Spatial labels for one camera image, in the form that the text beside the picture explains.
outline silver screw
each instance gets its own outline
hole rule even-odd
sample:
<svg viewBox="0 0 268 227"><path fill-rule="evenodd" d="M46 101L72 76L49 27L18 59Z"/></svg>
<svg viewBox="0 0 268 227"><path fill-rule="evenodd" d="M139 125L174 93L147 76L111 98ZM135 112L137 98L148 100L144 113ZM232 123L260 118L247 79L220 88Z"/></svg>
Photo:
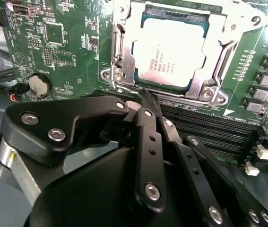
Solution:
<svg viewBox="0 0 268 227"><path fill-rule="evenodd" d="M211 93L208 91L208 92L205 92L204 93L204 97L205 98L210 98L211 97Z"/></svg>
<svg viewBox="0 0 268 227"><path fill-rule="evenodd" d="M208 211L209 211L209 214L211 216L211 218L217 223L217 224L222 224L223 222L223 219L222 219L222 216L220 214L220 212L214 208L213 206L210 206L208 208Z"/></svg>
<svg viewBox="0 0 268 227"><path fill-rule="evenodd" d="M260 223L260 219L253 210L249 210L249 215L256 223Z"/></svg>
<svg viewBox="0 0 268 227"><path fill-rule="evenodd" d="M156 201L160 198L159 189L151 183L145 185L145 193L153 201Z"/></svg>
<svg viewBox="0 0 268 227"><path fill-rule="evenodd" d="M147 116L149 116L149 117L152 116L152 113L149 112L149 111L147 111L147 110L145 110L144 113L145 113Z"/></svg>
<svg viewBox="0 0 268 227"><path fill-rule="evenodd" d="M219 97L218 98L219 103L224 103L225 101L226 101L226 99L224 97Z"/></svg>
<svg viewBox="0 0 268 227"><path fill-rule="evenodd" d="M116 80L121 80L122 79L122 76L121 76L120 73L116 73L115 77L116 77Z"/></svg>
<svg viewBox="0 0 268 227"><path fill-rule="evenodd" d="M60 142L63 141L66 138L66 134L61 129L51 129L48 132L48 136L50 139Z"/></svg>
<svg viewBox="0 0 268 227"><path fill-rule="evenodd" d="M261 18L259 16L255 16L251 19L254 26L257 26L261 22Z"/></svg>
<svg viewBox="0 0 268 227"><path fill-rule="evenodd" d="M104 72L104 73L102 74L102 76L103 76L103 78L108 79L110 75L109 75L108 72Z"/></svg>
<svg viewBox="0 0 268 227"><path fill-rule="evenodd" d="M195 139L191 139L191 142L192 142L193 144L195 144L195 145L198 145L198 144L199 144L198 141L196 141Z"/></svg>
<svg viewBox="0 0 268 227"><path fill-rule="evenodd" d="M26 113L26 114L21 115L21 121L25 124L34 125L39 122L39 119L36 115L32 113Z"/></svg>
<svg viewBox="0 0 268 227"><path fill-rule="evenodd" d="M122 80L123 79L123 71L121 69L115 69L114 76L115 76L116 80Z"/></svg>
<svg viewBox="0 0 268 227"><path fill-rule="evenodd" d="M173 123L172 123L170 120L166 120L165 123L166 123L168 126L170 126L170 127L173 126Z"/></svg>
<svg viewBox="0 0 268 227"><path fill-rule="evenodd" d="M264 211L261 211L261 215L264 218L264 220L266 220L266 222L268 223L268 215Z"/></svg>
<svg viewBox="0 0 268 227"><path fill-rule="evenodd" d="M116 105L117 105L119 108L121 108L121 109L124 108L124 105L123 105L122 103L117 102Z"/></svg>

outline motherboard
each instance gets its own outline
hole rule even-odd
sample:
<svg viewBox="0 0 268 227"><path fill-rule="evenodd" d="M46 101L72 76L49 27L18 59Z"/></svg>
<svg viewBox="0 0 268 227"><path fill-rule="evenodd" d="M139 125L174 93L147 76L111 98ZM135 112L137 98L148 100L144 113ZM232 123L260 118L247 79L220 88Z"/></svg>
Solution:
<svg viewBox="0 0 268 227"><path fill-rule="evenodd" d="M23 101L145 88L181 136L268 172L268 0L0 0L0 26Z"/></svg>

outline cpu socket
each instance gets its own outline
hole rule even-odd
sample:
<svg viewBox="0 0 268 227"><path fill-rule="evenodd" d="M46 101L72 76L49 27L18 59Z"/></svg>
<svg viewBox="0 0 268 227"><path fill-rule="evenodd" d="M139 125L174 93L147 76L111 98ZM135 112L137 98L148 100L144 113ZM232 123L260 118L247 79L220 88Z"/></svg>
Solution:
<svg viewBox="0 0 268 227"><path fill-rule="evenodd" d="M120 91L225 105L220 87L242 35L265 21L240 0L113 0L112 66L101 77Z"/></svg>

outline green circuit board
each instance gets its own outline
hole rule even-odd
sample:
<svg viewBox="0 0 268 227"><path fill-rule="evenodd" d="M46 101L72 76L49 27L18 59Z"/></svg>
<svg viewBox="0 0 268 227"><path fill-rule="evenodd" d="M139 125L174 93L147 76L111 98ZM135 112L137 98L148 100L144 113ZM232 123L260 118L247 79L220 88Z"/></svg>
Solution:
<svg viewBox="0 0 268 227"><path fill-rule="evenodd" d="M268 0L244 1L268 17ZM24 17L6 10L9 26L4 26L3 31L19 83L27 83L36 72L48 76L53 91L43 101L78 98L97 89L117 93L99 75L111 65L112 2L25 0L24 3L40 5L43 13ZM6 9L5 0L0 0L0 8ZM228 104L193 107L164 100L162 103L261 125L268 119L268 110L260 116L245 110L243 102L250 97L251 85L257 84L256 76L263 70L263 59L267 55L268 22L262 29L245 33L240 41L221 88L229 96ZM245 71L243 77L240 76L242 70ZM22 99L40 100L30 92Z"/></svg>

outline black mechanical linkage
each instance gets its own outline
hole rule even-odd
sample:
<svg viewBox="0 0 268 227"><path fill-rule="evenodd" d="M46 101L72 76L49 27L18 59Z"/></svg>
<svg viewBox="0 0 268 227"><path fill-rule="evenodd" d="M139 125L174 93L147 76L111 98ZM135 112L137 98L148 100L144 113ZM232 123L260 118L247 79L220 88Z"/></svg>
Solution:
<svg viewBox="0 0 268 227"><path fill-rule="evenodd" d="M33 206L28 226L268 227L268 211L199 139L182 141L146 90L132 103L13 105L1 134L0 169ZM117 149L64 174L67 155L111 140Z"/></svg>

